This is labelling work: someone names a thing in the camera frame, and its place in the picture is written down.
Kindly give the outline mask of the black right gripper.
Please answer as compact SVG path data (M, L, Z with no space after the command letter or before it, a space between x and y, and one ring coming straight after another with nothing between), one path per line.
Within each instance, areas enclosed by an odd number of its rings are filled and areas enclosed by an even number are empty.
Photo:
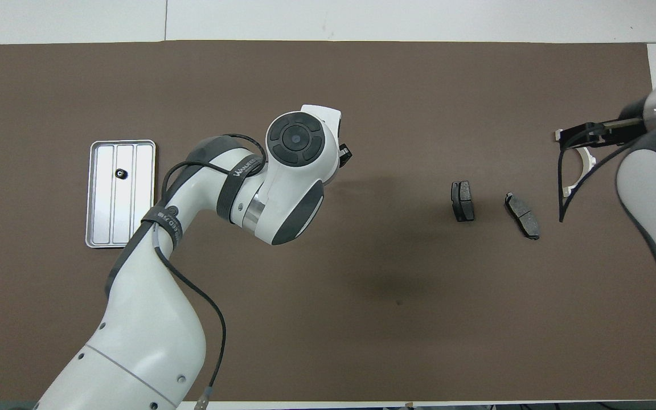
M645 120L643 120L645 103L646 98L642 98L628 104L614 120L593 125L590 122L584 122L571 128L565 128L563 136L556 137L559 151L575 150L580 147L624 145L640 137L647 131ZM578 133L586 133L586 136L576 136Z

